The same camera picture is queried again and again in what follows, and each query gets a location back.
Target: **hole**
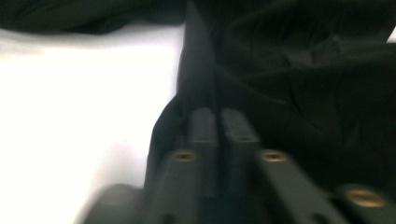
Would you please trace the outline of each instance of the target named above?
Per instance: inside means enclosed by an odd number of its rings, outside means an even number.
[[[360,207],[383,207],[385,201],[374,192],[366,189],[353,189],[346,192],[346,197]]]
[[[195,156],[190,152],[180,152],[175,155],[176,161],[193,161],[195,160]]]
[[[286,156],[280,152],[264,152],[264,154],[262,154],[262,158],[265,161],[285,161],[286,160]]]
[[[164,214],[163,224],[177,224],[177,216],[171,213]]]
[[[312,219],[314,220],[315,224],[330,224],[330,220],[320,213],[313,214]]]

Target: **black fabric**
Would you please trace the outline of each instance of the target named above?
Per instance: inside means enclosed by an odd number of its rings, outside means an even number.
[[[154,127],[146,188],[188,134],[191,111],[207,106],[219,120],[230,107],[322,188],[362,183],[396,200],[396,46],[386,44],[393,0],[192,0],[187,9],[181,0],[13,0],[0,8],[2,27],[30,32],[100,34],[186,18],[177,95]]]
[[[182,23],[185,5],[184,0],[2,0],[0,27],[35,33],[105,34],[130,21]]]

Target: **white background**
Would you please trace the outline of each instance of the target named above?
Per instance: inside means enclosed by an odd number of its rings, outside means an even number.
[[[80,223],[103,187],[142,187],[153,125],[176,92],[183,30],[0,30],[0,223]]]

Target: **black plastic part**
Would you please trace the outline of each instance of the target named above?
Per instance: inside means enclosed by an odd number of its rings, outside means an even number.
[[[172,152],[149,195],[146,224],[195,224],[199,209],[199,158],[190,150]]]
[[[195,110],[191,115],[189,132],[190,149],[200,155],[202,190],[204,197],[219,193],[219,144],[216,119],[208,108]]]
[[[85,217],[84,224],[139,223],[143,190],[129,185],[106,189]]]
[[[254,152],[261,148],[258,135],[250,126],[244,114],[232,109],[224,109],[221,114],[230,152],[227,154],[228,179],[226,194],[244,197],[250,194],[250,172],[248,163]]]
[[[290,156],[281,151],[256,153],[263,201],[277,224],[347,224]]]
[[[353,192],[358,192],[355,196],[358,198],[355,200],[361,201],[361,204],[353,202],[350,198]],[[395,203],[378,190],[363,185],[344,185],[337,188],[336,193],[345,212],[350,213],[357,223],[396,224]]]

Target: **brass screw hole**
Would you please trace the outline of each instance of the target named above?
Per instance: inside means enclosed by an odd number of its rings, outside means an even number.
[[[360,207],[383,207],[385,201],[381,196],[366,189],[353,189],[346,192],[348,200]]]
[[[285,161],[286,156],[280,152],[265,152],[262,154],[262,159],[265,161],[277,162],[277,161]]]
[[[175,155],[175,160],[176,161],[183,161],[183,162],[194,161],[195,160],[195,155],[193,153],[190,153],[190,152],[180,152],[180,153],[177,153]]]

